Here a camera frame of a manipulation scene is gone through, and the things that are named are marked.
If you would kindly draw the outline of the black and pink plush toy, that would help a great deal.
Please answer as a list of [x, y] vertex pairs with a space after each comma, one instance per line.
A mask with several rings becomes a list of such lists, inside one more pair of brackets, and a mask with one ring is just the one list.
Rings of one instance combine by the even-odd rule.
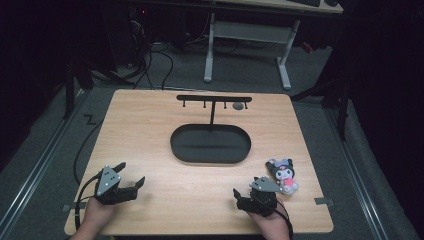
[[283, 194], [292, 195], [298, 190], [299, 186], [294, 180], [295, 171], [291, 159], [270, 159], [265, 166], [280, 186]]

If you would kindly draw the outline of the white-framed wooden desk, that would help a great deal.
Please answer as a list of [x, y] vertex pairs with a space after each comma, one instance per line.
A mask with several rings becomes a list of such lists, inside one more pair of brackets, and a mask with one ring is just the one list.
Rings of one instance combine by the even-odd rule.
[[[321, 0], [320, 7], [310, 7], [287, 0], [211, 0], [217, 7], [219, 3], [231, 3], [239, 6], [265, 7], [270, 10], [288, 10], [294, 13], [342, 14], [344, 9], [338, 2]], [[204, 81], [209, 83], [213, 78], [214, 40], [216, 38], [256, 41], [263, 43], [283, 44], [282, 55], [276, 58], [282, 86], [291, 89], [287, 73], [286, 61], [292, 48], [300, 25], [300, 19], [295, 18], [289, 26], [277, 27], [264, 24], [241, 23], [236, 20], [216, 20], [215, 14], [209, 15], [208, 51], [205, 60]]]

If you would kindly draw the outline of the person's right hand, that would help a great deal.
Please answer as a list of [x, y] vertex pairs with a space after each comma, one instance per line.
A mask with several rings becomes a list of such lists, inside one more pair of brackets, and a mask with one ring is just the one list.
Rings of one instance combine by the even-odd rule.
[[251, 212], [248, 212], [248, 215], [258, 225], [262, 236], [264, 233], [283, 233], [288, 234], [290, 237], [290, 231], [287, 224], [288, 214], [281, 199], [278, 199], [276, 211], [267, 217]]

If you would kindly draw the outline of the black metal stand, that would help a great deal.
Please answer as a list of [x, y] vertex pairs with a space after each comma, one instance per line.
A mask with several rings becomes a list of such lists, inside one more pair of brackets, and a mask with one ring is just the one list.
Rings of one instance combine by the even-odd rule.
[[94, 87], [92, 71], [99, 72], [109, 80], [118, 84], [130, 85], [123, 77], [81, 57], [71, 57], [66, 65], [65, 80], [65, 113], [64, 119], [68, 119], [74, 111], [75, 105], [75, 83], [78, 83], [82, 90], [91, 90]]
[[336, 129], [339, 137], [345, 141], [345, 125], [348, 117], [347, 107], [351, 76], [347, 70], [331, 70], [325, 67], [315, 85], [301, 93], [291, 96], [292, 101], [299, 101], [309, 96], [322, 96], [323, 108], [337, 108]]

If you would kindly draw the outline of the person's left hand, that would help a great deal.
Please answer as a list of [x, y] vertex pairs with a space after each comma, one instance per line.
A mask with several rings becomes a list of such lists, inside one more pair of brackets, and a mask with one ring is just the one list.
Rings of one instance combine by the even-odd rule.
[[81, 228], [100, 232], [112, 219], [115, 212], [114, 205], [104, 205], [95, 198], [90, 198], [86, 205], [85, 215]]

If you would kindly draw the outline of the black keyboard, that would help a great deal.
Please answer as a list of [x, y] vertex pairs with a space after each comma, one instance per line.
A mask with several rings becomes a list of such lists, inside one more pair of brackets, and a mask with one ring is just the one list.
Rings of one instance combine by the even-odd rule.
[[321, 0], [287, 0], [297, 4], [302, 4], [310, 7], [320, 7]]

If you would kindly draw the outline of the black hook stand with tray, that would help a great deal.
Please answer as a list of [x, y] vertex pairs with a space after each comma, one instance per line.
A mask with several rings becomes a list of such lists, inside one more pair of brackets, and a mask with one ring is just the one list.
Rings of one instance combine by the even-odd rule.
[[236, 125], [215, 124], [217, 103], [240, 104], [247, 109], [251, 97], [177, 95], [176, 99], [186, 106], [187, 101], [211, 103], [210, 121], [207, 124], [184, 124], [174, 130], [170, 137], [172, 153], [186, 163], [237, 164], [242, 162], [251, 150], [249, 134]]

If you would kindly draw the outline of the metal floor rail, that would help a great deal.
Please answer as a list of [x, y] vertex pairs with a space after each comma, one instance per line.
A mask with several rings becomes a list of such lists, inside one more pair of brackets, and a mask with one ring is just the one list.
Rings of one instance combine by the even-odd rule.
[[324, 114], [330, 124], [332, 132], [341, 149], [343, 160], [347, 168], [347, 174], [355, 191], [356, 197], [361, 206], [362, 212], [371, 230], [374, 240], [389, 240], [385, 227], [380, 219], [374, 201], [372, 200], [366, 185], [361, 177], [353, 155], [345, 140], [343, 140], [338, 132], [337, 119], [332, 110], [324, 109]]
[[65, 92], [60, 92], [31, 127], [28, 137], [0, 173], [0, 238], [6, 238], [24, 211], [52, 162], [75, 112], [89, 96], [78, 90], [74, 107], [65, 113]]

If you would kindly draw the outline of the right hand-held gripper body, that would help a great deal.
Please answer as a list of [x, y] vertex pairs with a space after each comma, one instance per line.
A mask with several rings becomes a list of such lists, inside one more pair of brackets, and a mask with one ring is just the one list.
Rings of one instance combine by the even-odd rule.
[[248, 197], [243, 197], [236, 200], [236, 206], [239, 210], [260, 214], [267, 217], [277, 208], [276, 193], [281, 191], [281, 188], [268, 177], [263, 176], [261, 182], [251, 182], [251, 191]]

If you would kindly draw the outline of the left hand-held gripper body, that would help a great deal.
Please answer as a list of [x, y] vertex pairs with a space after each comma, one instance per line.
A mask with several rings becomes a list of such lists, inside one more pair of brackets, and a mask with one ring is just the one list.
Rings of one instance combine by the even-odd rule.
[[94, 190], [94, 197], [104, 205], [116, 205], [135, 200], [138, 196], [135, 187], [120, 188], [121, 176], [105, 165], [99, 173], [99, 179]]

